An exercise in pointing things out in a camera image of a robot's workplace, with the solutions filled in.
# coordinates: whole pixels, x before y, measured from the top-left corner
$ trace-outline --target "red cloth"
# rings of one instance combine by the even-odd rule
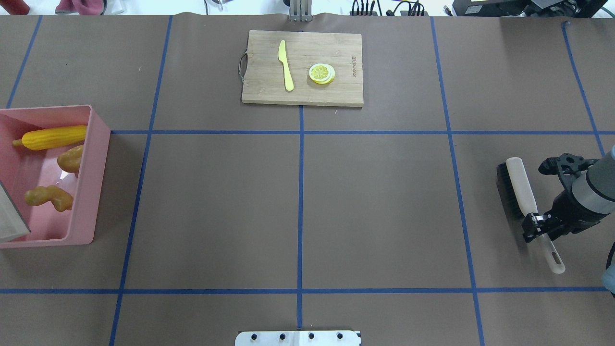
[[[56,14],[78,12],[80,15],[101,15],[105,12],[105,0],[60,0]]]
[[[2,6],[9,14],[28,14],[30,6],[23,0],[0,0]]]

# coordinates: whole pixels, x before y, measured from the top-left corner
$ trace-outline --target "ginger root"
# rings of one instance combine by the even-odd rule
[[[77,173],[81,165],[82,154],[83,144],[69,149],[58,156],[58,166],[65,172]]]
[[[29,206],[40,206],[51,201],[55,210],[60,212],[72,210],[73,208],[73,197],[55,185],[48,187],[37,186],[34,190],[28,190],[26,191],[25,199]]]

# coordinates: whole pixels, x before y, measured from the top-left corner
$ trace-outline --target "wooden cutting board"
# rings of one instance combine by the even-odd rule
[[[284,88],[284,70],[277,59],[286,40],[293,91]],[[244,103],[363,107],[363,53],[360,34],[299,33],[250,30]],[[315,63],[335,69],[330,84],[316,84],[308,76]]]

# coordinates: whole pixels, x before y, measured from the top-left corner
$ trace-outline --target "blue tape line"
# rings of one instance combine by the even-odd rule
[[[146,135],[148,130],[111,130],[112,135]]]
[[[124,294],[296,294],[294,288],[257,288],[257,289],[125,289]]]
[[[7,288],[0,294],[152,294],[152,295],[225,295],[225,294],[441,294],[441,293],[515,293],[515,292],[608,292],[602,286],[563,287],[487,287],[487,288],[248,288],[248,289],[73,289]]]
[[[143,161],[141,162],[141,172],[139,175],[139,184],[137,186],[137,195],[135,197],[135,207],[132,212],[132,221],[130,222],[130,232],[128,234],[128,242],[126,245],[126,252],[124,255],[124,265],[122,267],[122,276],[119,284],[119,293],[117,294],[116,311],[113,316],[113,326],[111,328],[111,336],[109,338],[109,346],[115,344],[115,337],[117,333],[117,323],[119,322],[119,315],[122,309],[122,298],[124,286],[126,284],[126,274],[128,273],[128,263],[130,261],[130,251],[132,250],[132,240],[135,234],[135,226],[137,224],[137,214],[139,212],[139,203],[141,201],[141,191],[143,189],[143,180],[145,178],[145,169],[148,163],[149,146],[151,144],[152,130],[154,129],[154,122],[156,120],[156,109],[158,107],[158,96],[160,93],[160,86],[162,84],[162,74],[164,72],[164,63],[167,56],[167,48],[169,46],[169,37],[171,35],[171,24],[173,23],[173,16],[169,16],[169,23],[167,24],[167,34],[164,39],[164,48],[162,50],[162,58],[160,62],[160,71],[158,72],[158,82],[156,83],[156,93],[154,94],[154,104],[152,105],[152,113],[149,119],[149,133],[147,141],[145,142],[145,151],[143,152]]]
[[[513,293],[513,292],[607,292],[601,286],[571,286],[571,287],[501,287],[477,288],[478,293]]]
[[[471,288],[305,288],[304,294],[472,293]]]
[[[595,135],[594,131],[519,131],[519,130],[111,130],[112,134],[154,135]],[[615,131],[599,131],[615,134]]]
[[[303,327],[303,165],[305,152],[303,106],[299,106],[299,203],[297,234],[297,329]]]
[[[308,130],[306,135],[445,135],[447,131],[440,130]]]
[[[154,135],[173,135],[173,134],[202,134],[202,135],[298,135],[299,131],[293,130],[153,130]]]
[[[173,23],[173,16],[169,16],[169,23],[167,24],[167,35],[164,39],[164,48],[162,49],[162,58],[160,61],[160,70],[158,71],[158,81],[156,82],[156,93],[154,94],[154,105],[152,106],[152,115],[149,119],[149,130],[154,129],[154,119],[156,118],[156,110],[158,109],[158,96],[160,94],[160,86],[162,84],[162,75],[164,73],[164,63],[167,61],[167,49],[169,48],[169,37],[171,35],[171,25]]]
[[[40,15],[38,21],[36,22],[36,26],[34,27],[34,31],[32,32],[32,37],[30,38],[30,43],[28,44],[28,49],[26,50],[26,55],[23,57],[22,65],[19,68],[19,72],[17,73],[17,78],[15,78],[15,84],[13,84],[13,90],[10,92],[9,101],[6,103],[6,108],[10,108],[11,103],[13,103],[13,98],[15,97],[15,93],[17,92],[17,86],[19,86],[19,80],[22,78],[23,69],[26,67],[26,62],[28,61],[28,57],[30,56],[30,51],[32,50],[32,46],[34,45],[34,39],[36,38],[36,34],[38,34],[38,29],[41,27],[42,16]]]
[[[581,92],[581,97],[583,98],[583,104],[585,104],[585,110],[587,111],[587,116],[589,117],[589,122],[592,123],[593,133],[596,136],[596,142],[598,142],[598,148],[600,149],[600,153],[602,156],[605,155],[605,149],[602,147],[602,141],[600,140],[600,135],[598,134],[598,127],[596,126],[596,122],[593,120],[592,110],[589,108],[589,102],[587,101],[587,96],[585,96],[585,89],[583,89],[583,83],[581,83],[581,77],[579,77],[579,72],[577,71],[576,64],[574,63],[573,51],[570,48],[570,42],[568,41],[568,34],[566,33],[566,26],[569,25],[570,22],[565,21],[561,24],[561,33],[564,35],[564,42],[566,43],[566,50],[568,51],[568,58],[570,59],[570,65],[573,68],[574,77],[577,80],[577,84],[579,85],[579,91]]]
[[[444,88],[444,78],[442,77],[442,65],[440,63],[440,52],[438,51],[438,39],[435,32],[435,23],[434,18],[429,17],[431,21],[431,34],[434,39],[434,52],[435,52],[435,63],[438,69],[438,78],[440,80],[440,93],[442,95],[442,108],[444,110],[444,118],[446,121],[446,130],[448,131],[448,146],[451,151],[451,160],[453,163],[453,174],[455,177],[455,187],[457,189],[457,200],[459,204],[459,215],[461,216],[461,228],[463,229],[463,238],[464,243],[466,245],[466,257],[467,257],[467,266],[470,272],[470,284],[472,285],[472,289],[476,289],[476,279],[474,276],[474,264],[472,262],[472,251],[470,250],[470,238],[467,234],[467,225],[466,225],[466,213],[463,205],[463,197],[461,194],[461,184],[459,183],[459,171],[457,168],[457,158],[455,155],[455,147],[453,143],[453,134],[451,133],[451,122],[448,116],[448,104],[446,102],[446,92]],[[476,325],[478,327],[478,340],[480,341],[480,345],[485,345],[485,336],[483,334],[483,323],[480,317],[480,307],[478,305],[478,294],[476,291],[472,293],[474,298],[474,312],[476,314]]]

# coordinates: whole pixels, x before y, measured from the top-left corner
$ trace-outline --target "toy knife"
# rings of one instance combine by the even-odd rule
[[[280,60],[284,66],[284,87],[286,91],[292,91],[295,88],[293,78],[290,76],[290,69],[288,69],[288,60],[286,59],[286,41],[281,40],[280,47],[277,49],[277,59]]]

